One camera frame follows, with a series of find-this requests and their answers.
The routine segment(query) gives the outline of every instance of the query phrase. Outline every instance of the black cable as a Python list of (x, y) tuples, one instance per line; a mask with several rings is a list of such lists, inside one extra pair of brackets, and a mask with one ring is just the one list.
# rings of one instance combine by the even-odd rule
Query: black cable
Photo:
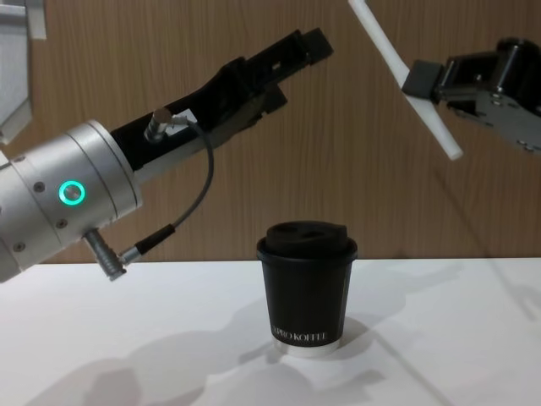
[(188, 126), (197, 133), (197, 135), (202, 139), (203, 143), (205, 144), (207, 159), (209, 163), (209, 169), (206, 175), (205, 184), (203, 185), (203, 189), (199, 192), (199, 195), (195, 198), (194, 203), (192, 203), (192, 205), (182, 214), (182, 216), (180, 216), (171, 224), (167, 224), (164, 228), (159, 229), (152, 235), (140, 240), (137, 244), (135, 244), (135, 248), (137, 248), (137, 251), (140, 255), (146, 254), (147, 252), (155, 248), (158, 244), (161, 244), (163, 241), (171, 237), (175, 233), (175, 231), (177, 231), (177, 228), (180, 227), (180, 225), (185, 222), (186, 219), (190, 217), (199, 207), (203, 199), (206, 197), (206, 194), (210, 189), (210, 185), (212, 184), (212, 179), (214, 178), (214, 151), (212, 148), (212, 144), (209, 140), (209, 136), (196, 123), (188, 122)]

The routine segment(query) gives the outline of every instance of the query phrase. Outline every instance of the wood panel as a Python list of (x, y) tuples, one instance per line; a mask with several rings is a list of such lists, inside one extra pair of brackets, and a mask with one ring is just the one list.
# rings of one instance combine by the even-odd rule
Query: wood panel
[[(541, 43), (536, 0), (372, 0), (408, 64)], [(254, 258), (266, 228), (345, 223), (364, 257), (541, 254), (541, 158), (441, 113), (466, 155), (450, 162), (420, 123), (345, 0), (48, 0), (32, 45), (35, 119), (15, 153), (86, 119), (108, 129), (204, 84), (224, 63), (299, 28), (335, 54), (287, 80), (289, 103), (216, 151), (200, 209), (150, 261)], [(145, 206), (105, 231), (116, 249), (173, 219), (199, 192), (203, 154), (149, 182)], [(55, 261), (90, 261), (83, 245)]]

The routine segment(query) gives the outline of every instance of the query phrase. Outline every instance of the white table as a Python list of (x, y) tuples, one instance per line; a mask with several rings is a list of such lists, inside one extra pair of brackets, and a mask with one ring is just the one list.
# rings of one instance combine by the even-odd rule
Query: white table
[(346, 344), (271, 347), (257, 262), (38, 266), (0, 285), (2, 406), (541, 403), (541, 260), (357, 261)]

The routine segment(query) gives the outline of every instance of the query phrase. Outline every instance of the screw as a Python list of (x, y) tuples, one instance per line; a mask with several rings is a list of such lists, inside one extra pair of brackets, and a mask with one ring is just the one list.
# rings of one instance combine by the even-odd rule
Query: screw
[(25, 243), (17, 243), (16, 245), (14, 245), (14, 251), (15, 252), (22, 252), (24, 251), (26, 248), (26, 244)]
[(45, 191), (45, 184), (43, 182), (36, 182), (34, 184), (34, 191), (36, 193), (41, 193)]
[(62, 220), (57, 221), (57, 228), (62, 229), (62, 228), (66, 228), (67, 226), (68, 226), (68, 220), (62, 219)]

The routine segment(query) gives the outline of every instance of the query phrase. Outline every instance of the white rod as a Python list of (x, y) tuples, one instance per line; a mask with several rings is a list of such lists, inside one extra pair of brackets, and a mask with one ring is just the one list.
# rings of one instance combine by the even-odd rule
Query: white rod
[[(389, 38), (387, 38), (385, 32), (381, 29), (378, 20), (374, 17), (372, 11), (370, 11), (365, 0), (348, 1), (364, 29), (372, 39), (372, 42), (376, 45), (381, 56), (389, 66), (397, 84), (402, 88), (409, 75), (409, 68), (402, 61), (396, 52), (396, 49), (392, 46)], [(406, 96), (406, 99), (413, 107), (413, 110), (415, 110), (418, 116), (423, 120), (430, 132), (432, 132), (436, 140), (440, 143), (441, 148), (443, 148), (447, 156), (453, 161), (460, 158), (462, 156), (460, 146), (458, 146), (451, 132), (441, 120), (441, 117), (438, 115), (438, 112), (432, 103), (410, 96)]]

